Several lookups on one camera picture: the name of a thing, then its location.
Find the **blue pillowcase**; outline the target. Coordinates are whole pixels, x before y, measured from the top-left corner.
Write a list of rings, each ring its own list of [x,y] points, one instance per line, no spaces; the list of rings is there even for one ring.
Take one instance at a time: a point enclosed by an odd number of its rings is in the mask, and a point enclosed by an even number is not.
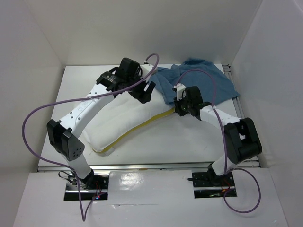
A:
[[[197,58],[189,58],[170,68],[159,67],[157,73],[150,77],[150,82],[156,84],[155,88],[163,95],[164,102],[171,106],[174,106],[176,93],[173,87],[177,83],[198,87],[202,99],[214,105],[239,96],[233,83],[212,62]]]

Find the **white pillow yellow edge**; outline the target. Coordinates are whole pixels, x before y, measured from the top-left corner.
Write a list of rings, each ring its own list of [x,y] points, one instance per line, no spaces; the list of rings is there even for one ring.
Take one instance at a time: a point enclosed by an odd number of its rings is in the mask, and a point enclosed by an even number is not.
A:
[[[153,89],[151,100],[145,104],[124,92],[94,116],[83,135],[92,151],[108,156],[131,132],[174,111],[175,108],[165,103],[162,93],[156,88]]]

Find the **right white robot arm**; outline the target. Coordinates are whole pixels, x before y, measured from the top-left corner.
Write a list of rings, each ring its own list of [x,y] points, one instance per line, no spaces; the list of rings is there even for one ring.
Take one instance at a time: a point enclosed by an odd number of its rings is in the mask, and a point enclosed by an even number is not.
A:
[[[238,164],[256,157],[262,152],[261,142],[251,118],[233,117],[210,102],[204,102],[198,87],[186,87],[178,83],[173,87],[175,112],[179,116],[190,114],[199,121],[219,129],[223,138],[223,155],[211,163],[205,176],[192,177],[193,183],[218,185]]]

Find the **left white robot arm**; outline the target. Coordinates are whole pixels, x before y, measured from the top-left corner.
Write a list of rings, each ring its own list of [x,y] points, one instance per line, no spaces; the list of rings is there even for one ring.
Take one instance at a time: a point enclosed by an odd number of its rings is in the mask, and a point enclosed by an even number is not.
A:
[[[88,123],[118,94],[125,91],[140,103],[151,100],[155,83],[149,82],[149,77],[157,67],[147,62],[140,65],[129,58],[123,58],[118,67],[102,73],[87,98],[81,101],[73,110],[60,120],[50,120],[47,123],[47,133],[50,144],[67,161],[77,176],[77,184],[87,189],[95,181],[94,171],[88,165],[83,152],[85,145],[80,141]]]

